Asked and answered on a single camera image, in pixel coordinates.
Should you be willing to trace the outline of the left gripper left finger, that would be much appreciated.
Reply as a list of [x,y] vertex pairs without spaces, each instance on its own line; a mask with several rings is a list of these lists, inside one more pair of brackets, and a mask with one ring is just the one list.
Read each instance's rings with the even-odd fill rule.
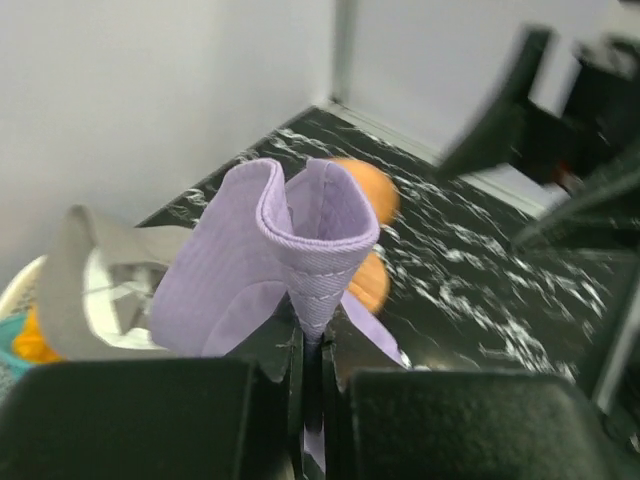
[[5,479],[292,479],[301,334],[263,328],[222,358],[38,367],[1,410]]

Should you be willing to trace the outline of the purple bucket hat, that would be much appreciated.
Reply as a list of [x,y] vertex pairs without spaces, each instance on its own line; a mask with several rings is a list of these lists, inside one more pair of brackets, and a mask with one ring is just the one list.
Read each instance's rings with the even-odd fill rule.
[[331,160],[311,159],[292,178],[270,158],[233,167],[154,294],[152,340],[183,356],[222,356],[288,299],[310,367],[337,309],[407,366],[393,335],[348,292],[379,238],[368,211],[357,183]]

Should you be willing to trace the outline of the grey bucket hat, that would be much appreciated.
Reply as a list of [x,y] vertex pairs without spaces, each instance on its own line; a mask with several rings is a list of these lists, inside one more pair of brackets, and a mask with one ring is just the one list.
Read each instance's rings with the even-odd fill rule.
[[64,216],[41,266],[38,325],[70,361],[163,359],[151,338],[155,291],[191,231],[133,227],[82,205]]

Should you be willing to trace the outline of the orange bucket hat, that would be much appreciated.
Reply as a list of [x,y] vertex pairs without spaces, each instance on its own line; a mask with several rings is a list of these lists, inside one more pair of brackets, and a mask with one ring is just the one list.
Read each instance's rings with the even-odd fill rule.
[[64,361],[47,343],[39,322],[36,304],[27,310],[22,330],[12,342],[12,351],[19,358],[34,364]]

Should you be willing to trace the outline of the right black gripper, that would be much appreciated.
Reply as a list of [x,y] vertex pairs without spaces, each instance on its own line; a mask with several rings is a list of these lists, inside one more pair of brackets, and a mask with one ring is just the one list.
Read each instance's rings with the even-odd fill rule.
[[553,35],[541,25],[523,28],[501,85],[447,149],[435,174],[455,178],[508,163],[524,135],[521,173],[566,191],[585,181],[570,198],[527,224],[512,247],[522,253],[637,252],[639,146],[630,144],[639,137],[639,40],[608,34],[581,44],[578,73],[562,113],[555,116],[529,101]]

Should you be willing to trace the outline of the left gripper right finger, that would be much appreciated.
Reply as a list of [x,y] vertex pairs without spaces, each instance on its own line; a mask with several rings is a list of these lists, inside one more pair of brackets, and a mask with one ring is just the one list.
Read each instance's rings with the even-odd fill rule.
[[359,330],[323,345],[330,479],[635,479],[585,397],[546,375],[405,371]]

